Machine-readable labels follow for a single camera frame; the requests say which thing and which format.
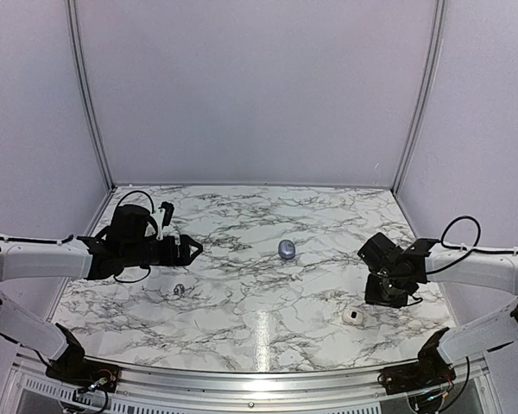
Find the purple earbud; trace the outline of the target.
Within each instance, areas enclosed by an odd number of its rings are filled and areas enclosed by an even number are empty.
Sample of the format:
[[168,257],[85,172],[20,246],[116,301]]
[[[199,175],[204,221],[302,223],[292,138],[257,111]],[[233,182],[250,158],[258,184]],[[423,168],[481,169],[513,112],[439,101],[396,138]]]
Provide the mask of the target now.
[[186,288],[182,284],[177,284],[174,287],[174,294],[177,296],[183,296],[185,294]]

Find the purple earbud charging case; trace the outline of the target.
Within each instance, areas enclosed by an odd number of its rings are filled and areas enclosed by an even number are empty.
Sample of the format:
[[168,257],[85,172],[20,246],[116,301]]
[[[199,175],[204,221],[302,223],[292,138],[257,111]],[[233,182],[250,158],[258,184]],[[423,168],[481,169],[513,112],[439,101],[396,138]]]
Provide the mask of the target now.
[[290,240],[281,240],[278,244],[278,254],[283,260],[291,260],[296,255],[296,247]]

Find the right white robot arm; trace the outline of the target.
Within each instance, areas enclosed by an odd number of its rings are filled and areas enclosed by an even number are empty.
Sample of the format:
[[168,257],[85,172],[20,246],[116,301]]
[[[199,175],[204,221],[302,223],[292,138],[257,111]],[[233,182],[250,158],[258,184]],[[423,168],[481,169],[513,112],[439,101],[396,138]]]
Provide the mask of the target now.
[[418,386],[429,386],[445,366],[473,354],[518,342],[518,248],[446,245],[420,238],[403,249],[377,233],[358,251],[369,269],[365,302],[400,309],[416,302],[415,293],[429,283],[487,287],[514,295],[511,303],[465,325],[441,329],[419,352],[410,371]]

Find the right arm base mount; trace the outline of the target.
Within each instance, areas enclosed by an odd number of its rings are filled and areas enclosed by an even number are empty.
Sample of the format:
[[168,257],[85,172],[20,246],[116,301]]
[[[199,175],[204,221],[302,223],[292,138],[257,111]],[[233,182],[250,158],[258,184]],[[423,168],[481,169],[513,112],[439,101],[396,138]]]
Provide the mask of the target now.
[[437,350],[441,338],[448,330],[445,328],[435,332],[418,352],[417,361],[381,370],[377,382],[388,395],[419,391],[456,379],[452,364],[445,362]]

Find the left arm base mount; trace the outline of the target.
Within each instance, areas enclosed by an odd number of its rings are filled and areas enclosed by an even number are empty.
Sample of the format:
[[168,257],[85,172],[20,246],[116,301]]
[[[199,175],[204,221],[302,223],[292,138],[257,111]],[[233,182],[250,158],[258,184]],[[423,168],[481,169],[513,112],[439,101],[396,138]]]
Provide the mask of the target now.
[[62,327],[60,330],[66,337],[67,347],[58,358],[47,363],[46,375],[52,379],[83,387],[89,387],[98,382],[98,388],[114,392],[121,371],[120,366],[87,359],[85,350],[75,336]]

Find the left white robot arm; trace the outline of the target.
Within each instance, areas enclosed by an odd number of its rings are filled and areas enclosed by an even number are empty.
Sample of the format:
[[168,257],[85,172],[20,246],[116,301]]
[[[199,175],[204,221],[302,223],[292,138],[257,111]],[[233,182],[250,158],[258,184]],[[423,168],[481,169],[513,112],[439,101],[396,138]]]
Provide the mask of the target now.
[[[203,247],[188,235],[164,235],[174,207],[167,202],[152,212],[125,204],[95,236],[64,240],[0,235],[0,282],[13,279],[69,278],[105,280],[127,268],[186,267]],[[0,335],[46,356],[54,371],[72,383],[92,376],[85,350],[66,328],[52,324],[0,292]]]

